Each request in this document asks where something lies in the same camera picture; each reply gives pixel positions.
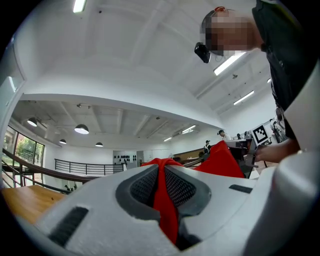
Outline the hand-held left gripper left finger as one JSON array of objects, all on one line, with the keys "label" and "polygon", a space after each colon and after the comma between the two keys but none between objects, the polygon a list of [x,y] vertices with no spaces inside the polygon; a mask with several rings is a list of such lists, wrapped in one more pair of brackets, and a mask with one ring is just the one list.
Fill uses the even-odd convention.
[{"label": "hand-held left gripper left finger", "polygon": [[151,205],[157,177],[152,164],[92,179],[48,210],[37,228],[69,252],[175,252]]}]

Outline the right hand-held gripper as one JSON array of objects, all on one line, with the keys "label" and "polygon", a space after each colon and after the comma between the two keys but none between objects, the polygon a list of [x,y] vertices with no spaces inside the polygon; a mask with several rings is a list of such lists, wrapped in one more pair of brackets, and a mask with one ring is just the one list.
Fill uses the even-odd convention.
[{"label": "right hand-held gripper", "polygon": [[247,152],[243,156],[243,173],[244,175],[250,175],[254,168],[259,167],[255,165],[257,148],[261,145],[270,145],[272,141],[263,124],[246,131],[244,138],[247,142]]}]

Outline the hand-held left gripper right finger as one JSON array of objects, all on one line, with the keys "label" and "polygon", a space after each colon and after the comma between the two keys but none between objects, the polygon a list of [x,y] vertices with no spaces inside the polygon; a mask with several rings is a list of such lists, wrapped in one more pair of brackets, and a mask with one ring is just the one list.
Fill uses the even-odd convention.
[{"label": "hand-held left gripper right finger", "polygon": [[182,166],[164,168],[166,191],[176,209],[176,246],[184,251],[218,231],[245,202],[254,179],[215,175]]}]

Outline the red clothes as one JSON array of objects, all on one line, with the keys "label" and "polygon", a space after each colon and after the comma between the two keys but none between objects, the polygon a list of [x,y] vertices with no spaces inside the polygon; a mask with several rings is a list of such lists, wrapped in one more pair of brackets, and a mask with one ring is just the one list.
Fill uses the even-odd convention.
[{"label": "red clothes", "polygon": [[[173,200],[169,197],[169,193],[165,191],[166,185],[169,184],[165,181],[165,166],[174,165],[181,167],[182,164],[172,158],[154,158],[144,163],[143,166],[152,164],[157,164],[159,167],[159,181],[157,182],[158,188],[155,192],[153,209],[160,213],[160,228],[169,240],[176,244],[178,239],[178,207],[174,205]],[[211,147],[207,160],[195,167],[194,170],[233,178],[245,177],[226,142],[223,140]]]}]

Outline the person's right forearm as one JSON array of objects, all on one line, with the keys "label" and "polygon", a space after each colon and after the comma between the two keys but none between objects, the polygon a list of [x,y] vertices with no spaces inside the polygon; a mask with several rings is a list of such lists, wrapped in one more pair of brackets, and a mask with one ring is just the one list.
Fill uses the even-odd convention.
[{"label": "person's right forearm", "polygon": [[255,161],[280,163],[284,158],[296,154],[299,150],[298,141],[288,138],[278,144],[260,145],[255,152]]}]

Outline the black railing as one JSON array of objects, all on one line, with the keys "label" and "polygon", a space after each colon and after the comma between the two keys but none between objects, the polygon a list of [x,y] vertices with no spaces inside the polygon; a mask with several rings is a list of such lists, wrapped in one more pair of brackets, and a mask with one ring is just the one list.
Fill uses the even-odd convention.
[{"label": "black railing", "polygon": [[90,164],[61,159],[55,159],[54,168],[56,171],[86,176],[106,176],[124,171],[122,164]]}]

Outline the curved wooden-top railing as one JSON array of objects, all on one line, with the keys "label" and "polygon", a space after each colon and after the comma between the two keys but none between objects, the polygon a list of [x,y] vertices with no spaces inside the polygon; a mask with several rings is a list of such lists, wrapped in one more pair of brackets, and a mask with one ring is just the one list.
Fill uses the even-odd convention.
[{"label": "curved wooden-top railing", "polygon": [[5,177],[2,178],[2,181],[9,188],[26,187],[27,181],[30,181],[32,185],[39,185],[43,188],[68,195],[73,192],[75,189],[69,186],[65,188],[59,188],[57,185],[48,185],[43,181],[37,181],[35,179],[35,174],[46,175],[51,178],[57,178],[60,180],[66,180],[71,182],[79,182],[85,184],[93,179],[95,176],[78,176],[70,173],[59,172],[56,170],[51,170],[48,168],[40,167],[27,161],[20,159],[14,154],[10,153],[6,149],[2,150],[3,154],[12,160],[13,163],[17,162],[18,166],[10,165],[6,161],[1,161],[1,170]]}]

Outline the wooden desk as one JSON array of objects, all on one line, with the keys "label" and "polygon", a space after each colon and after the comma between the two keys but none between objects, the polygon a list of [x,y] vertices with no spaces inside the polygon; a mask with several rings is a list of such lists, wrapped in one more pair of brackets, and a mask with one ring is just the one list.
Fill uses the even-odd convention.
[{"label": "wooden desk", "polygon": [[31,224],[66,196],[39,185],[4,188],[1,194],[11,212]]}]

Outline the person's black shirt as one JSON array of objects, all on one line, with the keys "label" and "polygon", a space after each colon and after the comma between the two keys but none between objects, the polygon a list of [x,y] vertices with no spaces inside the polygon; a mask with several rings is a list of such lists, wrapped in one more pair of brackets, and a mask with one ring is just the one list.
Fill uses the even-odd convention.
[{"label": "person's black shirt", "polygon": [[314,12],[302,0],[256,0],[252,15],[269,62],[271,90],[285,112],[311,75],[316,50]]}]

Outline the large window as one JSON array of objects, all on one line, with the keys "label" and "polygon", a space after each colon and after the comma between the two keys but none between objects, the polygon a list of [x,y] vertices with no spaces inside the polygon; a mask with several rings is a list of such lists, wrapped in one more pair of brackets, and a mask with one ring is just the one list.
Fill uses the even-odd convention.
[{"label": "large window", "polygon": [[[3,149],[17,158],[39,167],[43,166],[45,146],[8,126],[4,136]],[[31,171],[5,153],[2,154],[2,179],[7,188],[32,186],[36,182],[43,182],[43,174]]]}]

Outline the white wall board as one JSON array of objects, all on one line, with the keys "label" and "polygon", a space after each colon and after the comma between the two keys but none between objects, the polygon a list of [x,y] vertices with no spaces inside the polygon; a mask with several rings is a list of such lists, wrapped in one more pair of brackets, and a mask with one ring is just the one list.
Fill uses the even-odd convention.
[{"label": "white wall board", "polygon": [[137,152],[133,150],[114,150],[113,151],[113,163],[114,164],[136,164],[137,163]]}]

